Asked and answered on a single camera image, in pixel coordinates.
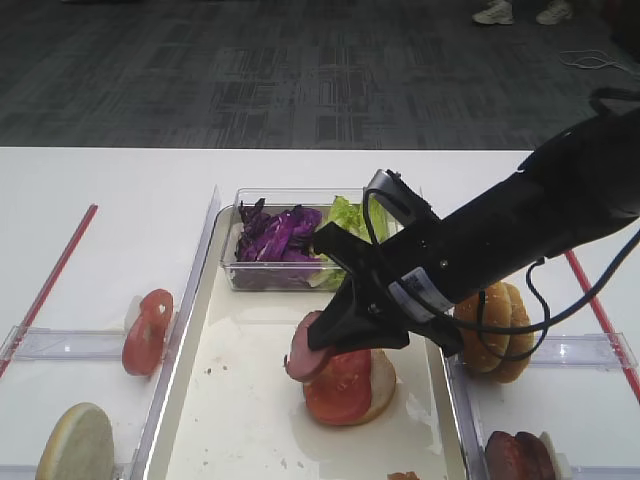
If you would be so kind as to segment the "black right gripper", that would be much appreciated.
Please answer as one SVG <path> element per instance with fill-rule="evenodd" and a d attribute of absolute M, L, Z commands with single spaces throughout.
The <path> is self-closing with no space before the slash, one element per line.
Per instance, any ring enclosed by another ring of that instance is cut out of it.
<path fill-rule="evenodd" d="M 409 234 L 384 240 L 378 255 L 369 242 L 329 222 L 313 234 L 313 249 L 346 273 L 329 304 L 308 327 L 311 350 L 402 349 L 411 332 L 443 350 L 460 350 L 455 326 L 426 310 L 404 286 L 444 313 L 452 307 L 418 263 L 421 252 Z"/>

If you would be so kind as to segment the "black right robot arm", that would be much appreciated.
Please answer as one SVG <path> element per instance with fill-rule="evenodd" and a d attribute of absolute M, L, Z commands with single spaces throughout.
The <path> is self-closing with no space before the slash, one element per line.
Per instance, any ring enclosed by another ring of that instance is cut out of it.
<path fill-rule="evenodd" d="M 309 326 L 309 348 L 400 349 L 415 333 L 454 355 L 463 342 L 452 305 L 638 218 L 639 114 L 601 114 L 566 130 L 444 218 L 392 171 L 378 171 L 363 197 L 402 228 L 378 245 L 332 223 L 315 233 L 314 249 L 346 278 Z"/>

